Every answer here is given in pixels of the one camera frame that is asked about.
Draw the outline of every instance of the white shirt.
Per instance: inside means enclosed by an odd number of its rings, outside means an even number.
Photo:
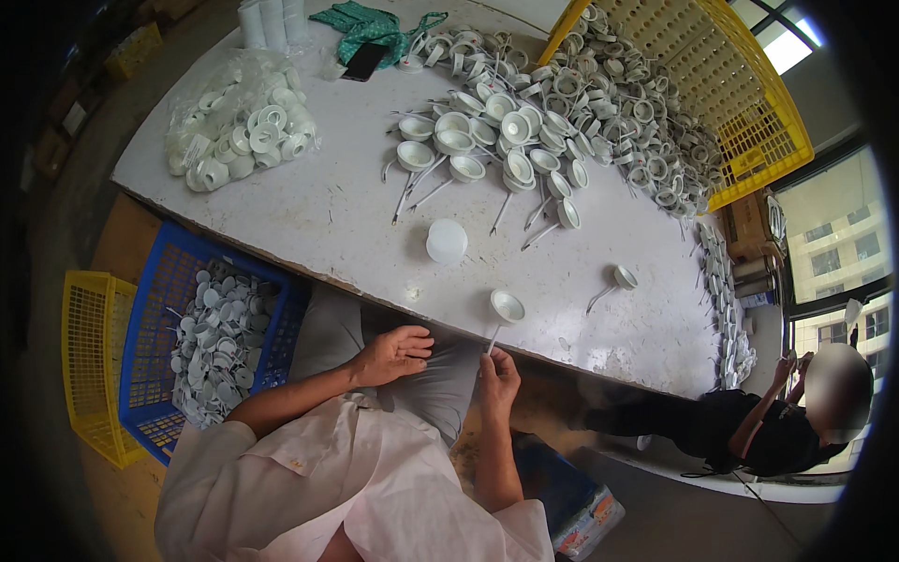
[[[361,394],[256,441],[185,425],[159,497],[165,560],[315,562],[343,523],[369,561],[552,560],[539,500],[490,514],[462,493],[436,428]]]

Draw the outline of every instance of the cable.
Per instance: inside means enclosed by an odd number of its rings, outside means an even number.
[[[756,493],[755,493],[755,490],[753,490],[748,484],[746,484],[745,481],[743,481],[742,478],[740,478],[740,475],[738,475],[738,474],[736,473],[736,470],[732,470],[732,471],[731,471],[731,474],[733,474],[734,476],[736,476],[736,479],[739,480],[739,481],[743,484],[743,487],[746,488],[747,490],[749,490],[750,492],[752,492],[752,495],[754,495],[755,498],[756,498],[757,500],[759,500],[759,501],[761,502],[762,505],[765,506],[765,509],[767,509],[767,510],[768,510],[768,513],[771,514],[771,517],[773,517],[773,518],[775,519],[775,521],[778,522],[778,524],[780,525],[781,529],[783,529],[784,532],[785,532],[787,535],[789,535],[789,537],[793,540],[793,542],[796,543],[797,548],[801,550],[801,549],[802,549],[802,543],[799,542],[799,539],[796,538],[796,535],[793,534],[793,531],[791,531],[791,530],[789,529],[789,527],[788,527],[788,526],[787,526],[787,525],[786,525],[786,524],[785,524],[785,523],[778,517],[778,515],[777,515],[776,513],[774,513],[774,510],[771,509],[771,506],[768,505],[768,502],[766,502],[765,500],[761,499],[761,496],[758,495],[758,494],[756,494]]]

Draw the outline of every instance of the white roll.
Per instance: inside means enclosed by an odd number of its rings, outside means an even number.
[[[237,8],[240,32],[244,36],[245,49],[265,49],[263,14],[259,10],[259,0],[249,0]]]
[[[263,15],[265,44],[270,50],[283,53],[287,50],[287,33],[284,31],[284,6],[281,0],[260,0]]]
[[[306,42],[309,28],[306,21],[306,0],[281,0],[284,4],[284,29],[287,42],[298,45]]]

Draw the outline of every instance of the black smartphone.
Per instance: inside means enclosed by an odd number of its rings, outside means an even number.
[[[362,46],[359,47],[356,54],[347,63],[343,77],[356,82],[368,82],[375,68],[378,67],[381,59],[384,58],[388,51],[390,51],[390,47],[387,45],[362,43]]]

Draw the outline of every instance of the black pants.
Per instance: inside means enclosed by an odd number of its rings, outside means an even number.
[[[691,457],[704,459],[726,449],[758,400],[739,390],[706,394],[700,400],[645,392],[636,402],[590,410],[584,424],[608,435],[661,435]]]

